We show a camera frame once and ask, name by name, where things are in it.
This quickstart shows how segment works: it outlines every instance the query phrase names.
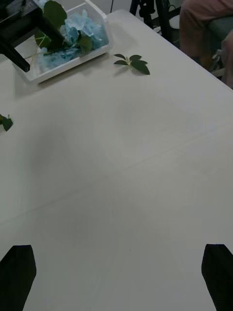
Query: table surface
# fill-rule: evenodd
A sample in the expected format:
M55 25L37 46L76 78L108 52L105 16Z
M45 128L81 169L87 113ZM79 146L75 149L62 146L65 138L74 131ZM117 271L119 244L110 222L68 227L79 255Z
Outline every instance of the table surface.
M0 64L0 258L31 244L25 311L214 310L207 243L233 251L233 92L142 22L39 86ZM151 76L113 66L139 54Z

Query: chair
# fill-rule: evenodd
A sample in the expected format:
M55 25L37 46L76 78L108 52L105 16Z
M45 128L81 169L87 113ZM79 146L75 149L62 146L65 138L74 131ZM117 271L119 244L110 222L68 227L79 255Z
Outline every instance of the chair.
M233 16L216 18L207 25L207 28L210 32L212 54L215 54L215 60L217 62L221 58L221 42L233 30ZM223 75L224 70L224 68L213 70L212 74L220 77Z

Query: black metal stand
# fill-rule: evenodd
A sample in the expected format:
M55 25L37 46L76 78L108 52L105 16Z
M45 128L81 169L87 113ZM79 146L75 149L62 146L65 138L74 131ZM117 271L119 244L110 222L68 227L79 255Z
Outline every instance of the black metal stand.
M154 0L133 0L130 7L130 13L136 15L139 5L139 15L143 18L146 25L148 25L150 28L153 28L151 14L155 12Z
M179 15L180 8L170 12L167 0L155 0L155 3L158 11L159 24L161 27L162 36L163 38L172 43L172 28L169 21L172 17ZM147 24L149 27L153 28L151 14L155 12L154 0L132 0L130 12L133 15L136 15L139 5L139 14L144 19L144 23Z

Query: plant cutting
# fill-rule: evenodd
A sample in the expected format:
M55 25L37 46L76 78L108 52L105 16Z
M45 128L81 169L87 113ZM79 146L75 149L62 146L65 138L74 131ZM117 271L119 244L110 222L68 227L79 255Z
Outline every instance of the plant cutting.
M10 115L8 117L4 117L0 115L0 125L4 127L4 130L7 132L13 125L13 121L10 118Z
M134 69L138 70L139 72L150 75L150 71L147 67L147 62L141 60L142 56L140 55L132 55L131 57L125 57L122 54L115 54L114 56L122 58L123 60L117 60L114 65L123 65L133 67Z

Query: person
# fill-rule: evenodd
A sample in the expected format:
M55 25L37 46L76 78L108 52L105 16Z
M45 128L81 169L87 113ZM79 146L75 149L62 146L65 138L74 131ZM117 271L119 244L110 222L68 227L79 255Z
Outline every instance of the person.
M181 50L210 67L211 52L206 25L212 19L233 15L233 0L184 0L180 14ZM222 81L233 87L233 31L222 42L225 73Z

